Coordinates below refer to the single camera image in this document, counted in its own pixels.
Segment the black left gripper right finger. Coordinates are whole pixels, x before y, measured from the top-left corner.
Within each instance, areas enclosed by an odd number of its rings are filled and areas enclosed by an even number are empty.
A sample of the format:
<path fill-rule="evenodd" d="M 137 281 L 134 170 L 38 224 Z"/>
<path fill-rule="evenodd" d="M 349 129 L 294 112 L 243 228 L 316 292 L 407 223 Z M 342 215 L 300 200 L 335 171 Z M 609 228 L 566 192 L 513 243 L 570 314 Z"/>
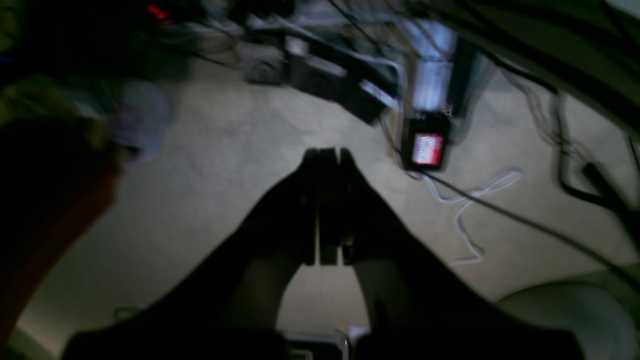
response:
<path fill-rule="evenodd" d="M 582 360 L 575 335 L 529 325 L 472 290 L 414 237 L 349 150 L 320 150 L 322 248 L 340 245 L 371 331 L 356 360 Z"/>

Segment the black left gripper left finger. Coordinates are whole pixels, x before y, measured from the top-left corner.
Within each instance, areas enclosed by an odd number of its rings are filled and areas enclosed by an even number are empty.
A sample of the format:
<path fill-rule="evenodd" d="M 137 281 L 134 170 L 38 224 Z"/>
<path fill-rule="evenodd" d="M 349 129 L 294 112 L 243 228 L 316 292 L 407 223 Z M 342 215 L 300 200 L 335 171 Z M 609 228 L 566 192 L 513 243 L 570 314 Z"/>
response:
<path fill-rule="evenodd" d="M 188 276 L 130 319 L 80 332 L 67 360 L 284 359 L 284 293 L 314 251 L 311 153 Z"/>

